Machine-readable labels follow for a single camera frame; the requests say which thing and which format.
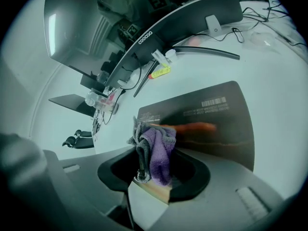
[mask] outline coocaa logo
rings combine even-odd
[[[153,33],[151,31],[148,32],[141,40],[139,40],[138,44],[142,44],[152,34]]]

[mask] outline desk surface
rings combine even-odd
[[[267,3],[242,3],[243,9],[247,6],[267,15],[267,11],[262,10],[268,7]],[[288,17],[272,21],[269,24],[280,31],[287,34],[295,31]],[[256,21],[244,18],[230,25],[229,31],[233,26],[245,30],[254,24]],[[262,24],[253,30],[276,36]],[[135,89],[128,90],[119,98],[118,112],[96,134],[96,153],[127,146],[126,141],[132,135],[132,118],[137,117],[139,108],[234,80],[244,94],[252,120],[255,137],[254,173],[283,198],[298,192],[308,168],[307,63],[278,40],[270,49],[251,49],[239,43],[234,34],[228,35],[223,42],[206,36],[200,38],[201,47],[229,51],[240,55],[241,59],[199,53],[180,54],[178,61],[171,65],[171,72],[147,80],[136,98],[133,98]]]

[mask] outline gray cloth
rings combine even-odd
[[[149,143],[149,141],[151,140],[149,140],[148,136],[143,136],[143,134],[151,128],[156,129],[161,131],[161,133],[163,134],[162,137],[163,142],[169,142],[169,140],[171,139],[172,141],[174,140],[175,143],[176,132],[173,128],[163,128],[159,126],[153,126],[136,119],[136,117],[134,117],[133,119],[134,119],[133,136],[127,141],[127,143],[134,145],[139,155],[140,165],[137,171],[137,175],[135,176],[134,179],[138,182],[146,183],[151,179],[150,159],[154,143]]]

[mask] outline black chair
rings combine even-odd
[[[79,129],[75,132],[74,135],[77,137],[85,137],[85,138],[92,137],[91,132],[81,131]]]
[[[73,136],[68,137],[66,141],[63,142],[62,146],[65,145],[67,145],[69,148],[75,149],[87,149],[94,147],[92,138],[75,138]]]

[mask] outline mouse pad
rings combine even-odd
[[[138,119],[161,125],[215,124],[215,133],[177,137],[176,146],[233,160],[253,171],[254,133],[245,98],[235,81],[142,107]]]

